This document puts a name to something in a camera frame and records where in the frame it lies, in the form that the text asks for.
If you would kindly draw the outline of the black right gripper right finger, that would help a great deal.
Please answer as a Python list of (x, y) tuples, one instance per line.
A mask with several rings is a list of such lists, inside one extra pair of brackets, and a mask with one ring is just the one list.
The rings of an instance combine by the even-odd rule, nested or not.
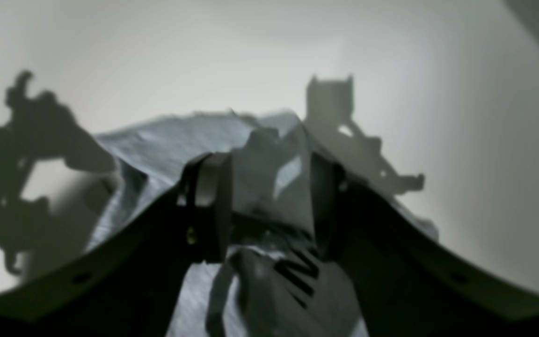
[(319, 256), (353, 283), (371, 337), (539, 337), (539, 294), (503, 281), (419, 229), (398, 201), (318, 153)]

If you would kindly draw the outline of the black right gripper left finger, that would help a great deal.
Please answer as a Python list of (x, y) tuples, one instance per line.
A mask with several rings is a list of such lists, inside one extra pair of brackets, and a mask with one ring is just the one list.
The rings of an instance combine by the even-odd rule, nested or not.
[(0, 337), (163, 337), (193, 263), (226, 258), (228, 152), (192, 159), (180, 181), (85, 256), (0, 295)]

